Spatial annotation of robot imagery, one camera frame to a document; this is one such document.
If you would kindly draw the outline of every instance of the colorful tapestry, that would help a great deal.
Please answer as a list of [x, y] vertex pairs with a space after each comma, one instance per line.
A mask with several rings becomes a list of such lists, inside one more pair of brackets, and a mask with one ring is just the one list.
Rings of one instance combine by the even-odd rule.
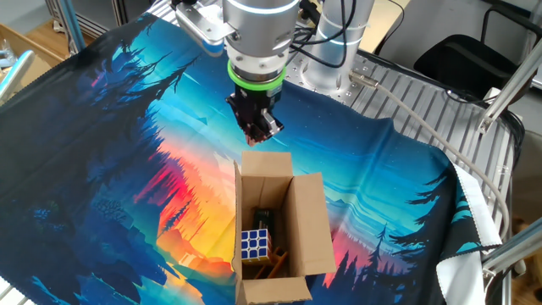
[[437, 263], [487, 246], [448, 158], [290, 83], [250, 148], [226, 62], [144, 15], [1, 107], [0, 276], [37, 304], [233, 304], [233, 164], [260, 150], [323, 174], [337, 272], [307, 305], [443, 303]]

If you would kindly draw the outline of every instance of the table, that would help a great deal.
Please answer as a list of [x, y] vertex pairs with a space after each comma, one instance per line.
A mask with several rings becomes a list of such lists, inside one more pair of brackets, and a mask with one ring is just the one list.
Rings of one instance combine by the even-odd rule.
[[[406, 8], [410, 0], [395, 0]], [[393, 24], [401, 17], [401, 9], [389, 0], [376, 0], [369, 16], [369, 27], [365, 29], [359, 48], [373, 53], [386, 35], [392, 31]]]

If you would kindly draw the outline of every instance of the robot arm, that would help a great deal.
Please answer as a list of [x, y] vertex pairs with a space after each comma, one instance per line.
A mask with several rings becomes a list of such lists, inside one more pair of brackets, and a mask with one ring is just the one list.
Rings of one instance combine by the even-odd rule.
[[224, 0], [222, 8], [194, 0], [173, 2], [180, 26], [211, 56], [219, 56], [227, 41], [235, 92], [226, 101], [249, 145], [284, 128], [273, 107], [280, 100], [299, 1]]

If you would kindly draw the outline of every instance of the cardboard box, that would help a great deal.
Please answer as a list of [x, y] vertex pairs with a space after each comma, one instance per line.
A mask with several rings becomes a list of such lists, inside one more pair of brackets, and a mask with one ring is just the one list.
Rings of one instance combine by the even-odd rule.
[[[235, 303], [312, 300], [305, 276], [336, 271], [322, 175], [294, 177], [289, 153], [243, 152], [241, 165], [242, 173], [235, 164]], [[273, 244], [289, 253], [274, 279], [252, 280], [255, 267], [241, 263], [241, 232], [252, 228], [255, 208], [275, 211]]]
[[28, 39], [27, 37], [22, 36], [18, 32], [7, 27], [6, 25], [0, 24], [0, 42], [4, 39], [9, 42], [9, 45], [14, 50], [15, 55], [17, 56], [20, 56], [25, 51], [32, 50], [38, 57], [43, 59], [51, 67], [54, 67], [64, 61], [63, 58], [60, 58], [46, 48]]

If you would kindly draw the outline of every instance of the box flap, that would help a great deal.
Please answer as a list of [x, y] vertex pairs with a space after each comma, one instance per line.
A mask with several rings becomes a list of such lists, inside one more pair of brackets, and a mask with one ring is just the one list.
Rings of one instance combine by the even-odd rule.
[[305, 277], [243, 280], [247, 304], [312, 300]]
[[241, 280], [243, 279], [242, 262], [241, 262], [241, 173], [239, 165], [234, 162], [235, 166], [235, 248], [234, 257], [231, 260], [231, 267], [234, 269], [236, 284], [235, 297], [239, 295]]
[[322, 175], [300, 175], [292, 179], [300, 253], [296, 275], [320, 275], [336, 271]]
[[291, 177], [294, 170], [288, 152], [243, 152], [244, 176]]

